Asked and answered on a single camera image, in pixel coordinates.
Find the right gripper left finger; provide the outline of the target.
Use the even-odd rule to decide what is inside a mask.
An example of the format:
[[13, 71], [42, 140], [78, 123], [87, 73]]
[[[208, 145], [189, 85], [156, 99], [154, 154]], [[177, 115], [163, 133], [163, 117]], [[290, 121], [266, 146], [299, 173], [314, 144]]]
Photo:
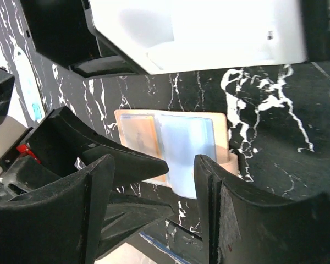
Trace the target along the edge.
[[114, 177], [105, 155], [82, 170], [0, 200], [0, 263], [93, 263]]

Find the beige leather card holder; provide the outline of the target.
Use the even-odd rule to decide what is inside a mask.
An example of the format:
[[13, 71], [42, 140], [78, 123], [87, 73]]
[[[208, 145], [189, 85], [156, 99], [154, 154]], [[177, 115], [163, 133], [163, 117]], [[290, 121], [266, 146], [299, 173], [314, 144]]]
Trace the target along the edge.
[[196, 155], [207, 155], [238, 175], [238, 157], [229, 151], [223, 113], [118, 109], [114, 115], [123, 146], [167, 162], [169, 171], [148, 179], [148, 183], [167, 186], [178, 196], [195, 199]]

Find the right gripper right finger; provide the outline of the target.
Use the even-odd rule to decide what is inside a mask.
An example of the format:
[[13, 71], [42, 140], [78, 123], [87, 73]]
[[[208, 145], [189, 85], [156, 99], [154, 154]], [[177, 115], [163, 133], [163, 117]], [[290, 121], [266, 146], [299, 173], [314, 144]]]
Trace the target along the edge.
[[330, 263], [330, 189], [287, 199], [206, 155], [194, 180], [206, 263]]

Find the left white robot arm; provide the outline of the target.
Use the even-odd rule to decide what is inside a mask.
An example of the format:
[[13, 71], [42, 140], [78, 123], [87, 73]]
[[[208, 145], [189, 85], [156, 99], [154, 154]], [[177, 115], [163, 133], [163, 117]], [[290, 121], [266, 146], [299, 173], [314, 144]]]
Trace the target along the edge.
[[98, 134], [68, 107], [24, 127], [8, 114], [14, 81], [0, 68], [0, 263], [94, 263], [173, 214], [117, 192], [167, 173], [164, 160]]

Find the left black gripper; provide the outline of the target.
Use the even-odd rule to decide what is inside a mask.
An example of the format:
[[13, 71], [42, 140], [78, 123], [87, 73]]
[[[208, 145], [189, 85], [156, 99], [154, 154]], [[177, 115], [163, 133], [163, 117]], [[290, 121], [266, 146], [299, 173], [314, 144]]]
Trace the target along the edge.
[[74, 185], [75, 161], [87, 149], [88, 140], [70, 126], [29, 130], [0, 158], [0, 198], [66, 192]]

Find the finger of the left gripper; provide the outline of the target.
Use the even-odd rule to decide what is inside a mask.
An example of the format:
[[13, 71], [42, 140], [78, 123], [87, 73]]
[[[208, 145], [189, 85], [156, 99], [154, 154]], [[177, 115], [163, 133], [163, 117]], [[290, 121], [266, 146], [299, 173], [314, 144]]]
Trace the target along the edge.
[[169, 204], [111, 192], [96, 258], [107, 256], [135, 234], [172, 215]]
[[116, 182], [140, 182], [169, 171], [164, 160], [98, 134], [68, 107], [51, 111], [27, 136], [27, 144], [41, 164], [60, 177], [76, 172], [77, 158], [88, 165], [104, 155], [114, 158]]

